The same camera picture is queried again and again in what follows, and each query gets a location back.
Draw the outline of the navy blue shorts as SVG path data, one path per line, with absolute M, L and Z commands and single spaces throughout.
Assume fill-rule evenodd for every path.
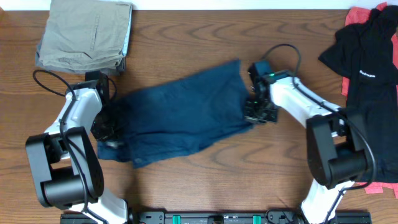
M 236 59 L 119 98 L 105 109 L 116 124 L 114 135 L 98 142 L 98 157 L 141 168 L 250 130 L 240 68 Z

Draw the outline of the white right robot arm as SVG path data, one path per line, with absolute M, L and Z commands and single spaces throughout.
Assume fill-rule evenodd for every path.
M 367 142 L 366 128 L 356 110 L 325 101 L 288 70 L 249 72 L 254 96 L 247 100 L 244 117 L 255 124 L 276 123 L 284 109 L 306 130 L 307 162 L 313 182 L 300 206 L 296 223 L 328 223 L 354 183 L 370 174 L 376 178 L 376 160 Z

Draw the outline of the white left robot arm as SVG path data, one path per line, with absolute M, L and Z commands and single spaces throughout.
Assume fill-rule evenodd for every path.
M 68 86 L 65 99 L 54 123 L 25 143 L 39 203 L 81 212 L 96 223 L 127 223 L 127 203 L 105 188 L 89 139 L 96 115 L 109 101 L 108 78 Z

